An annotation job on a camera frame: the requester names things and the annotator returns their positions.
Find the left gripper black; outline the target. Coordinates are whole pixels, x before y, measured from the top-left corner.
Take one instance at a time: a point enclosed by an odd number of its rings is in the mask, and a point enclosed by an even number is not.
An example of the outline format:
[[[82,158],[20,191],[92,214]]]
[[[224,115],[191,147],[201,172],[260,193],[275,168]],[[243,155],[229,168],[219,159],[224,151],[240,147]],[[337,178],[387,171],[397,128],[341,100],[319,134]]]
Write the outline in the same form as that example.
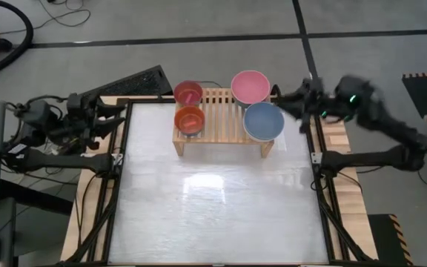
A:
[[[72,93],[67,98],[68,130],[82,145],[99,145],[96,136],[104,139],[125,121],[122,117],[107,119],[121,113],[124,105],[107,105],[98,100],[97,93]],[[106,119],[95,120],[96,116]]]

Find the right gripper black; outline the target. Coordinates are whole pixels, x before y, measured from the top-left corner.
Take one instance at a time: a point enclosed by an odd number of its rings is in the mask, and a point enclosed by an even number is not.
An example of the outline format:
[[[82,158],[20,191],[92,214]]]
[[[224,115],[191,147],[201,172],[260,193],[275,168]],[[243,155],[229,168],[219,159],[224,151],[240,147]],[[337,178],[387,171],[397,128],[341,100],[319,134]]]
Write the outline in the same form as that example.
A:
[[[325,119],[328,111],[328,95],[324,92],[321,79],[304,78],[296,93],[278,95],[276,106],[300,119],[299,132],[306,134],[310,130],[311,115]]]

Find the large blue-grey bowl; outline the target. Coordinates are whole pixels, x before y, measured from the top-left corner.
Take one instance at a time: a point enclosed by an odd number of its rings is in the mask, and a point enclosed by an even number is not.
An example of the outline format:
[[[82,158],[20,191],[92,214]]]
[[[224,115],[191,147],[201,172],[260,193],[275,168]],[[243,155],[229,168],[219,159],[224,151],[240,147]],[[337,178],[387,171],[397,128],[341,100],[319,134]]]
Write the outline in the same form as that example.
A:
[[[270,102],[258,102],[250,105],[243,117],[243,127],[254,128],[283,128],[285,120],[281,110]]]

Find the large pink bowl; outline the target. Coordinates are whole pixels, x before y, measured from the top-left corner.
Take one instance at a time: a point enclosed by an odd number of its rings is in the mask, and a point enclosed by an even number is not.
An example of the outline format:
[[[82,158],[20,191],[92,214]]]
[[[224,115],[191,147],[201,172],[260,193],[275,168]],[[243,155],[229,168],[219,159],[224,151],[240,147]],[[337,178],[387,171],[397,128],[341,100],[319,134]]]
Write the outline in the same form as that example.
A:
[[[268,78],[257,70],[244,70],[231,80],[231,93],[248,106],[263,102],[271,92]]]

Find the small orange bowl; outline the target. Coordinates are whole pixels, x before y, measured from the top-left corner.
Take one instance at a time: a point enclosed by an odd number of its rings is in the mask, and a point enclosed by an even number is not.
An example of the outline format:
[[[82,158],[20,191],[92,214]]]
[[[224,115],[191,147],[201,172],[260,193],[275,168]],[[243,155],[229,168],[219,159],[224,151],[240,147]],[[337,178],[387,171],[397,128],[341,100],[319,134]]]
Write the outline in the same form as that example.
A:
[[[184,106],[174,116],[174,125],[185,136],[196,136],[205,125],[205,114],[197,106]]]

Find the small magenta bowl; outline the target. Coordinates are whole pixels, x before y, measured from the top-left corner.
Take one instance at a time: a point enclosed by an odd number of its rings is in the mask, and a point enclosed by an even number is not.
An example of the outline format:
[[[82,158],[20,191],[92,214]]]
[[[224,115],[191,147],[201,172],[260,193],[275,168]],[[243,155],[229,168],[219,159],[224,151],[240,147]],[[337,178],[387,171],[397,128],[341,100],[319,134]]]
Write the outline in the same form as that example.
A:
[[[173,96],[182,106],[198,105],[202,101],[203,89],[197,82],[183,81],[174,88]]]

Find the wooden slatted shelf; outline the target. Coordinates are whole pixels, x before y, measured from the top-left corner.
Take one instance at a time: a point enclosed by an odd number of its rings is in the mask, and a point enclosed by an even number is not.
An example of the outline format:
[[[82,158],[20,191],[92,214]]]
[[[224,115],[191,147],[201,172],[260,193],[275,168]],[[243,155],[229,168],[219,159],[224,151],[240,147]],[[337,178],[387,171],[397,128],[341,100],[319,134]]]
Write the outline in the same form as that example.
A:
[[[177,112],[183,106],[176,103]],[[205,114],[205,125],[196,136],[185,136],[173,127],[173,145],[182,156],[186,144],[258,145],[261,157],[266,158],[274,146],[271,142],[255,142],[243,128],[246,109],[237,106],[229,88],[205,88],[197,105]]]

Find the black perforated panel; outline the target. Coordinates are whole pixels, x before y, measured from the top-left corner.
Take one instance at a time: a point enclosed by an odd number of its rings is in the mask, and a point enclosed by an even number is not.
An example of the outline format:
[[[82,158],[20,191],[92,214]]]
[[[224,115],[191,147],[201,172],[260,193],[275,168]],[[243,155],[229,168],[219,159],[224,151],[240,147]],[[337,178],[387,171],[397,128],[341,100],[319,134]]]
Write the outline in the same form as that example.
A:
[[[157,65],[125,78],[118,79],[106,85],[84,92],[85,94],[97,93],[97,103],[107,105],[126,105],[129,96],[138,96],[141,103],[174,103],[173,88],[165,75],[162,67]]]

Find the black aluminium table frame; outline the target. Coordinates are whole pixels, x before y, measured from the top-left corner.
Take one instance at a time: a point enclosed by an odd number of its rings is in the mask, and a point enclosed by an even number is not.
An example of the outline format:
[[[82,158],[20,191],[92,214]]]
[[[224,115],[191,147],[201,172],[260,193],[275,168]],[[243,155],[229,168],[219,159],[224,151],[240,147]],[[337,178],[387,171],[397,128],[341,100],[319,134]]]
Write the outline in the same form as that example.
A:
[[[348,153],[343,124],[313,122],[302,135],[286,119],[270,143],[250,140],[244,110],[223,97],[203,102],[205,128],[175,129],[173,98],[105,97],[124,122],[99,150],[123,156],[116,179],[84,170],[67,229],[65,264],[113,266],[358,263],[333,223],[332,207],[361,253],[377,257],[357,172],[314,172],[318,130],[329,150]]]

